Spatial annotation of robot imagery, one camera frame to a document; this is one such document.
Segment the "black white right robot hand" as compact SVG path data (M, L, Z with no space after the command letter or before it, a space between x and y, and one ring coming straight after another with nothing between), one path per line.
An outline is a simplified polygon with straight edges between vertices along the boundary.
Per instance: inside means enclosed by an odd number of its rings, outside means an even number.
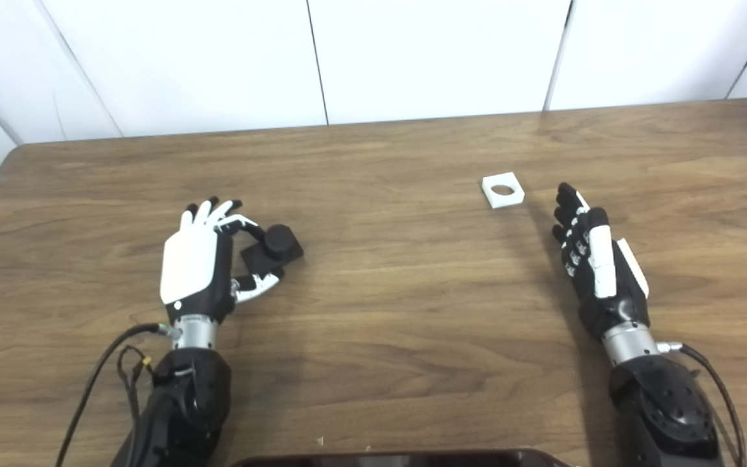
M563 182L557 190L552 236L579 301L579 319L594 338L625 322L649 326L649 286L625 239L616 240L602 207Z

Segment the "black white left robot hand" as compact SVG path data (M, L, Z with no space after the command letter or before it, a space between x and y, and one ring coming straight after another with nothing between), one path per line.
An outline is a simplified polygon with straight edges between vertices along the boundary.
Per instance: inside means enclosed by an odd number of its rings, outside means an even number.
M284 277L282 268L232 276L235 235L246 232L257 241L266 236L237 212L242 204L213 196L181 213L178 230L164 243L160 279L160 298L172 325L190 315L220 325L237 304L258 298Z

